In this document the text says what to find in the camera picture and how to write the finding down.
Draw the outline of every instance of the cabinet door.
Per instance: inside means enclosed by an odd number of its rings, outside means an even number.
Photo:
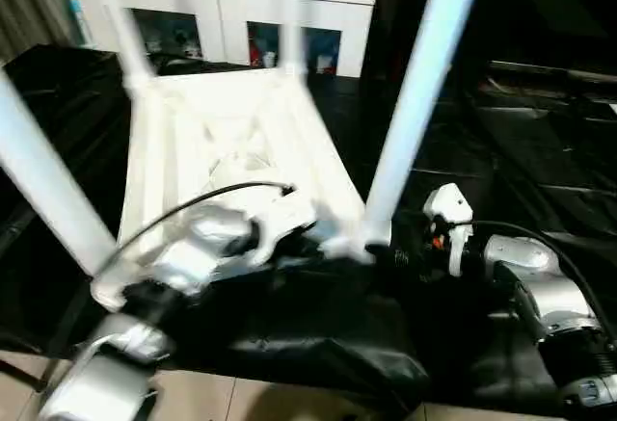
[[[275,63],[282,0],[219,2],[227,61],[257,66]],[[305,28],[309,67],[359,77],[371,13],[369,5],[303,0],[300,24]]]
[[[118,51],[100,0],[78,0],[94,48]],[[120,0],[132,11],[149,53],[225,60],[217,0]]]

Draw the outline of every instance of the white pole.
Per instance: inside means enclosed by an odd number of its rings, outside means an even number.
[[[120,0],[101,0],[116,30],[120,47],[123,78],[127,87],[139,86],[153,76],[144,56],[145,48],[135,19]]]
[[[473,0],[428,0],[375,172],[360,229],[365,241],[389,237],[389,223],[442,89]]]
[[[75,183],[2,69],[0,163],[81,268],[93,276],[116,248],[114,237]]]
[[[290,74],[304,74],[304,49],[300,26],[300,0],[283,0],[282,61],[280,65]]]

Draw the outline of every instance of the white plastic part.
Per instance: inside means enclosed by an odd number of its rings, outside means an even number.
[[[0,69],[0,162],[70,255],[94,275],[115,240]]]
[[[355,246],[389,240],[389,224],[473,0],[428,0]]]
[[[422,207],[430,220],[442,216],[446,222],[468,222],[473,218],[473,209],[456,183],[442,185],[433,190]]]
[[[118,36],[120,59],[127,87],[140,86],[153,75],[144,57],[144,43],[139,35],[137,24],[119,0],[101,0]]]
[[[300,0],[283,0],[283,13],[281,67],[289,74],[302,75],[307,69],[300,27]]]
[[[450,223],[469,222],[473,218],[473,209],[469,206],[456,183],[448,183],[437,190],[433,190],[426,199],[422,212],[430,220],[442,216],[446,222]],[[471,225],[455,226],[448,231],[450,238],[448,270],[453,276],[461,275],[463,249],[472,234]]]

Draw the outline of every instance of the black table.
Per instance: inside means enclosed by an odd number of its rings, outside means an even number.
[[[170,60],[153,62],[161,74],[238,68]],[[115,232],[130,120],[115,57],[36,47],[7,71]],[[397,87],[328,76],[310,76],[308,86],[366,197]],[[402,409],[430,398],[558,414],[550,378],[511,314],[489,319],[493,310],[473,284],[417,280],[425,267],[416,255],[425,225],[421,206],[431,190],[455,182],[476,218],[552,234],[617,322],[615,137],[617,117],[607,106],[490,96],[449,80],[393,220],[393,243],[409,254],[410,265],[358,269],[339,262],[277,281],[225,283],[214,288],[208,307],[178,319],[171,364],[349,390]],[[6,178],[2,185],[2,233],[13,235],[0,251],[0,326],[44,352],[84,276]],[[240,301],[246,306],[238,309]],[[89,304],[71,341],[83,339],[103,314]]]

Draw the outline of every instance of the black surface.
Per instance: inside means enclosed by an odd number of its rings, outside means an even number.
[[[22,73],[16,78],[19,89],[54,86],[55,92],[58,85],[66,86],[65,96],[50,97],[55,103],[29,101],[38,115],[76,103],[68,109],[74,114],[127,118],[115,61],[93,52],[37,50],[36,56],[29,53],[10,68],[13,77]],[[59,68],[50,69],[50,63]],[[195,62],[158,64],[166,73],[212,68]],[[68,74],[73,71],[80,74]],[[365,197],[388,129],[395,88],[367,83],[361,91],[355,80],[327,76],[310,77],[308,85]],[[391,408],[411,408],[428,397],[559,413],[554,387],[520,324],[507,312],[488,317],[500,306],[490,291],[453,278],[428,285],[418,278],[425,267],[418,255],[425,224],[421,206],[430,191],[456,182],[477,219],[552,233],[617,319],[617,155],[612,151],[617,117],[607,106],[572,94],[565,100],[539,100],[515,94],[488,96],[461,86],[465,84],[448,82],[393,221],[394,244],[408,253],[408,267],[385,260],[378,269],[340,262],[221,283],[203,307],[178,319],[174,363],[346,389],[376,397]],[[126,124],[102,128],[125,146]],[[94,162],[87,168],[104,170],[100,178],[106,182],[105,195],[97,191],[100,184],[82,185],[115,227],[125,155]],[[44,347],[82,276],[67,258],[45,270],[56,254],[47,249],[51,240],[48,246],[40,244],[43,235],[50,237],[42,225],[29,227],[29,241],[19,241],[25,247],[2,257],[0,287],[3,293],[11,288],[14,292],[3,294],[0,320],[39,336]],[[60,258],[62,249],[55,250]],[[94,315],[82,322],[74,342],[94,325],[95,313],[94,308]],[[431,377],[428,392],[424,372]]]

